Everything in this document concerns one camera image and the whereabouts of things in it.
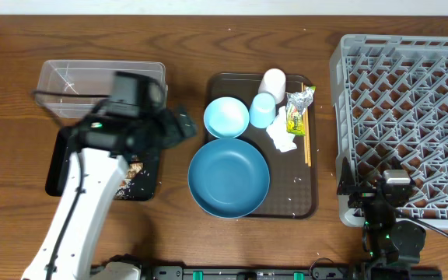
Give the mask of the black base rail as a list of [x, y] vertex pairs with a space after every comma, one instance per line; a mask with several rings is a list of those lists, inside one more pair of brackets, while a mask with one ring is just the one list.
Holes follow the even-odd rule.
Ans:
[[141, 262], [125, 254], [91, 268], [91, 279], [138, 280], [312, 280], [312, 279], [410, 279], [438, 280], [442, 272], [432, 268], [374, 268], [371, 272], [320, 258], [307, 268], [212, 268], [166, 266]]

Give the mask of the pink plastic cup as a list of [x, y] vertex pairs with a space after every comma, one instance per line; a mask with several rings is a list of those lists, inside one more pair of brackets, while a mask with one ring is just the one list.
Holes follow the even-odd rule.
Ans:
[[258, 88], [258, 93], [270, 93], [276, 104], [280, 104], [285, 97], [285, 73], [279, 68], [267, 70]]

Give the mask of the white rice pile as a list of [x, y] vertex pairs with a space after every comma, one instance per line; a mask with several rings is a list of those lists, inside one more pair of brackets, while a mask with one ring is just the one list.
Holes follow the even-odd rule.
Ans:
[[124, 180], [115, 194], [116, 200], [148, 201], [156, 192], [158, 167], [155, 163], [143, 164], [143, 169], [133, 179]]

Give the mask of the black food waste tray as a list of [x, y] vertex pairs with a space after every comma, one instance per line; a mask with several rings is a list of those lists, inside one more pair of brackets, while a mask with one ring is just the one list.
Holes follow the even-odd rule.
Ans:
[[[72, 130], [69, 127], [61, 128], [57, 134], [54, 144], [54, 152], [51, 158], [51, 164], [45, 184], [45, 191], [50, 196], [59, 197], [65, 188], [65, 182], [68, 176], [69, 157], [71, 155]], [[147, 155], [141, 161], [133, 163], [143, 163], [148, 165], [155, 163], [159, 172], [160, 153]]]

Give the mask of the clear plastic bin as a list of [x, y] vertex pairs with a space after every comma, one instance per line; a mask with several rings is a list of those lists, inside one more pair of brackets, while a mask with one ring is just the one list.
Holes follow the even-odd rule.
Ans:
[[48, 60], [44, 62], [37, 89], [60, 93], [37, 99], [65, 119], [80, 119], [110, 93], [115, 72], [147, 75], [166, 86], [165, 65], [153, 61]]

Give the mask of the brown food scrap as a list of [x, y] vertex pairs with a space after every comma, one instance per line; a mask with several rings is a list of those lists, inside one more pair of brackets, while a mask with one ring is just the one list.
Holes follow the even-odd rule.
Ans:
[[133, 179], [143, 169], [143, 163], [132, 163], [126, 173], [125, 179]]

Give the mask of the white napkin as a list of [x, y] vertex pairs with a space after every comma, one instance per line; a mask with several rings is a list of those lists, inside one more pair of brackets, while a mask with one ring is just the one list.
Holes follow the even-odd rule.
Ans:
[[288, 152], [297, 149], [294, 143], [295, 135], [287, 132], [285, 106], [278, 109], [278, 115], [273, 122], [266, 127], [266, 132], [272, 139], [273, 144], [280, 152]]

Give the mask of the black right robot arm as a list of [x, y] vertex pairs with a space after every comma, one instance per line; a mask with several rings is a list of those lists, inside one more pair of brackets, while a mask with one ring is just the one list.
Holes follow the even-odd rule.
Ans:
[[363, 250], [369, 260], [349, 267], [349, 279], [410, 279], [411, 266], [420, 261], [425, 230], [414, 222], [397, 221], [397, 209], [412, 195], [415, 182], [392, 162], [371, 186], [355, 183], [348, 159], [343, 159], [337, 194], [348, 198], [349, 208], [363, 211]]

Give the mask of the wooden chopstick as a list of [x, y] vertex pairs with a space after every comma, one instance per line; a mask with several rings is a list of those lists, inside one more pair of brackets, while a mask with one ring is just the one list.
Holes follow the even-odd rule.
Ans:
[[309, 128], [308, 128], [308, 110], [306, 109], [303, 113], [303, 124], [304, 124], [304, 136], [303, 136], [303, 146], [304, 146], [304, 160], [307, 166], [311, 166], [310, 162], [310, 152], [309, 152]]
[[309, 140], [308, 140], [308, 142], [309, 142], [309, 152], [310, 152], [310, 162], [311, 162], [311, 166], [312, 166], [312, 159], [311, 159], [311, 150], [310, 150], [310, 127], [309, 127], [309, 111], [308, 111], [308, 128], [309, 128]]

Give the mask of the light blue plastic bowl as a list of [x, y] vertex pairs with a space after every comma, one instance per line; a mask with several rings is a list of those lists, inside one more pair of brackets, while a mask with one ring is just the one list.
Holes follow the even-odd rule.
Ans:
[[219, 97], [205, 108], [205, 128], [216, 138], [236, 138], [246, 131], [249, 123], [249, 111], [237, 98]]

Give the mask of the yellow green snack wrapper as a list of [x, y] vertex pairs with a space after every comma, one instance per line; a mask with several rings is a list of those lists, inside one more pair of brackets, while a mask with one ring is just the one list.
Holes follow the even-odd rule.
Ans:
[[306, 122], [303, 120], [308, 106], [313, 102], [315, 86], [306, 86], [300, 92], [286, 93], [286, 130], [290, 134], [304, 136], [306, 134]]

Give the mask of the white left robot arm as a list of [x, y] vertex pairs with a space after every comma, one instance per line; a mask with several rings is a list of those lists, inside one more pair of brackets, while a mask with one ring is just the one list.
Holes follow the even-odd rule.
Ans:
[[71, 128], [65, 188], [47, 235], [24, 279], [140, 279], [142, 266], [123, 260], [91, 272], [97, 241], [132, 157], [169, 149], [196, 133], [187, 111], [95, 108]]

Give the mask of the light blue plastic cup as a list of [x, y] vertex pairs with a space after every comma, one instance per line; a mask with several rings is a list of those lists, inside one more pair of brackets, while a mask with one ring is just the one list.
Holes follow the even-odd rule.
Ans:
[[266, 128], [275, 119], [275, 99], [270, 93], [258, 93], [250, 105], [250, 123], [256, 128]]

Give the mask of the dark brown serving tray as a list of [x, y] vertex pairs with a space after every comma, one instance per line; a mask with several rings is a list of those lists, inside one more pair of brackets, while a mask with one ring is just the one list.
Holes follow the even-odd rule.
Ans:
[[[250, 106], [258, 93], [262, 74], [219, 73], [208, 82], [206, 103], [231, 96]], [[268, 195], [250, 218], [257, 219], [307, 219], [317, 210], [317, 164], [305, 162], [304, 138], [296, 136], [297, 148], [280, 152], [264, 129], [249, 125], [238, 137], [253, 145], [266, 160], [270, 172]]]

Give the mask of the grey dishwasher rack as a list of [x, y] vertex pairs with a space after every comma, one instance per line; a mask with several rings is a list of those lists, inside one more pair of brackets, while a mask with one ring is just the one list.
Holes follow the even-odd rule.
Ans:
[[448, 37], [344, 35], [330, 81], [336, 165], [369, 187], [397, 160], [415, 182], [403, 212], [448, 230]]

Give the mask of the dark blue plate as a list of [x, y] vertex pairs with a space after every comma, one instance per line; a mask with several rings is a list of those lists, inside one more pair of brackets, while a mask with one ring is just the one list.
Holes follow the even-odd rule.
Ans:
[[203, 145], [191, 160], [187, 182], [195, 202], [210, 215], [237, 219], [254, 212], [270, 187], [270, 171], [251, 144], [222, 138]]

